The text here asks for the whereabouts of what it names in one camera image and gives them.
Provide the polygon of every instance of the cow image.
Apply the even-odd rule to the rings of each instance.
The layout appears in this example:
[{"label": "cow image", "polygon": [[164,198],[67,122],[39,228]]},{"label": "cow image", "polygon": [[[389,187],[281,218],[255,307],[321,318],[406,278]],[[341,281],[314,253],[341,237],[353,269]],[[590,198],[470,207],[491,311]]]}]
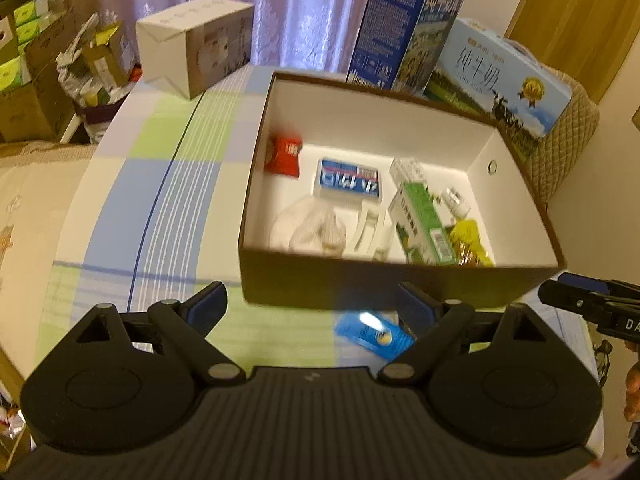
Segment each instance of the cow image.
[{"label": "cow image", "polygon": [[517,118],[514,113],[506,107],[509,101],[502,97],[498,92],[492,90],[494,93],[494,107],[491,110],[492,115],[499,123],[504,123],[509,128],[513,128],[516,132],[519,132],[522,127],[522,121]]},{"label": "cow image", "polygon": [[507,104],[509,101],[498,94],[498,92],[496,92],[495,90],[492,90],[492,92],[494,93],[495,99],[494,108],[491,110],[491,113],[494,115],[496,121],[500,123],[505,122],[507,118],[507,112],[511,113],[505,106],[505,104]]}]

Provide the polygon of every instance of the person's hand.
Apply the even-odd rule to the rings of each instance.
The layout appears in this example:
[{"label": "person's hand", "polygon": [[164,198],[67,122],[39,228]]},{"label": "person's hand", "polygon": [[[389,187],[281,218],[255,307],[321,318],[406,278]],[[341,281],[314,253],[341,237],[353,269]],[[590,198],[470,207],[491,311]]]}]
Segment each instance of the person's hand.
[{"label": "person's hand", "polygon": [[[636,343],[625,341],[625,345],[636,353],[640,349]],[[636,416],[640,416],[640,363],[634,365],[626,375],[625,418],[629,422],[633,422],[636,420]]]}]

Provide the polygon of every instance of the open cardboard box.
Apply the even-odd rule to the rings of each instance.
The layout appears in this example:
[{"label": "open cardboard box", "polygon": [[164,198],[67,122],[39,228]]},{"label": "open cardboard box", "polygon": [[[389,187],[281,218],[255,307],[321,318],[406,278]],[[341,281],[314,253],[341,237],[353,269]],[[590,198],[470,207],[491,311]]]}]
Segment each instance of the open cardboard box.
[{"label": "open cardboard box", "polygon": [[[263,171],[273,132],[302,137],[299,179]],[[465,197],[495,267],[409,265],[396,237],[386,262],[270,250],[276,216],[312,193],[318,161],[326,156],[377,168],[385,207],[396,194],[388,173],[392,159],[415,157],[430,191],[453,186]],[[349,240],[358,212],[338,214]],[[247,301],[309,308],[393,309],[404,281],[439,300],[501,306],[565,266],[546,212],[500,125],[445,104],[279,72],[258,132],[238,249]]]}]

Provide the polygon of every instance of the small bottle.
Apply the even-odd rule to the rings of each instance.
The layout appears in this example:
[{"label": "small bottle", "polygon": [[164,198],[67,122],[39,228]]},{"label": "small bottle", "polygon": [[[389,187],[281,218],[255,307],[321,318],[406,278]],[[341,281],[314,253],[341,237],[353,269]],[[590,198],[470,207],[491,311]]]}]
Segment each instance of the small bottle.
[{"label": "small bottle", "polygon": [[459,192],[456,191],[453,187],[447,187],[442,194],[440,195],[442,201],[447,205],[451,214],[456,217],[458,220],[462,220],[466,218],[466,215],[469,214],[469,210],[471,209],[464,197],[460,195]]}]

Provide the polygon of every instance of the beige quilted fabric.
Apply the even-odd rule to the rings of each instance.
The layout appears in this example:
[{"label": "beige quilted fabric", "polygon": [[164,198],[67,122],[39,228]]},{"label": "beige quilted fabric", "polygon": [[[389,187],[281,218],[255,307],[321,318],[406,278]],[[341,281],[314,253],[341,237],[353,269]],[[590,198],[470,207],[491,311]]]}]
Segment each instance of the beige quilted fabric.
[{"label": "beige quilted fabric", "polygon": [[589,98],[580,83],[559,70],[546,69],[567,83],[573,94],[556,125],[526,162],[527,171],[543,203],[548,203],[558,190],[600,121],[598,105]]}]

